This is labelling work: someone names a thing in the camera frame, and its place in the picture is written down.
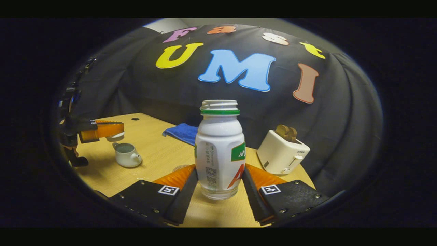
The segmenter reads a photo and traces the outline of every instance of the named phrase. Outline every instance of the blue towel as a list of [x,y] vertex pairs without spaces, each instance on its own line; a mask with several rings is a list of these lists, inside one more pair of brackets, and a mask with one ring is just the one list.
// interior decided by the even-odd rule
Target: blue towel
[[193,146],[196,142],[196,134],[197,127],[192,127],[185,123],[169,128],[163,132],[163,136],[170,135]]

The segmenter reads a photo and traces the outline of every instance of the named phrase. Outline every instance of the white cup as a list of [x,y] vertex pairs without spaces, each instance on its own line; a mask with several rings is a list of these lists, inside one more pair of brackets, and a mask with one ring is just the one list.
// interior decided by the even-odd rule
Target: white cup
[[128,143],[112,143],[115,149],[115,160],[118,164],[124,167],[136,167],[141,164],[141,156],[136,151],[132,144]]

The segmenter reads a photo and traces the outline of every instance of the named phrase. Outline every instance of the wooden table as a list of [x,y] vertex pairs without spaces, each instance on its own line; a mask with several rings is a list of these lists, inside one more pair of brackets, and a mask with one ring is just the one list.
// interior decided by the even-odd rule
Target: wooden table
[[[143,161],[135,168],[125,168],[115,161],[112,143],[105,138],[99,142],[80,144],[77,151],[88,159],[89,165],[75,168],[77,174],[92,189],[111,197],[138,180],[152,182],[167,175],[181,165],[194,164],[194,146],[162,132],[173,124],[142,113],[114,116],[102,120],[113,120],[125,124],[125,138],[119,143],[135,146]],[[262,168],[256,149],[246,148],[246,162]],[[286,181],[302,180],[314,187],[301,165],[288,175]],[[261,227],[253,218],[243,182],[238,193],[227,200],[210,200],[201,194],[197,184],[188,207],[184,223],[180,227]]]

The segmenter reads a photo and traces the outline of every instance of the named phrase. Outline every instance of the letter m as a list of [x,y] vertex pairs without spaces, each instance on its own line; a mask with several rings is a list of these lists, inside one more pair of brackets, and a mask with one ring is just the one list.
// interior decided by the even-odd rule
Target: letter m
[[239,75],[247,71],[246,76],[238,81],[242,87],[257,90],[269,91],[270,85],[267,83],[270,64],[276,61],[273,56],[265,54],[252,54],[242,62],[239,62],[234,52],[227,49],[216,49],[211,51],[213,57],[206,69],[206,72],[199,76],[203,82],[215,83],[220,80],[218,76],[220,68],[226,83],[232,83]]

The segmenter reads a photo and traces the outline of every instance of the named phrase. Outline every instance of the bottle label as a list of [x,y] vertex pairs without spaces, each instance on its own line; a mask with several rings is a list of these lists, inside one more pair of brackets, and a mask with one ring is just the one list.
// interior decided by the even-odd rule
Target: bottle label
[[241,161],[246,159],[246,142],[238,145],[237,147],[232,148],[231,152],[231,161]]

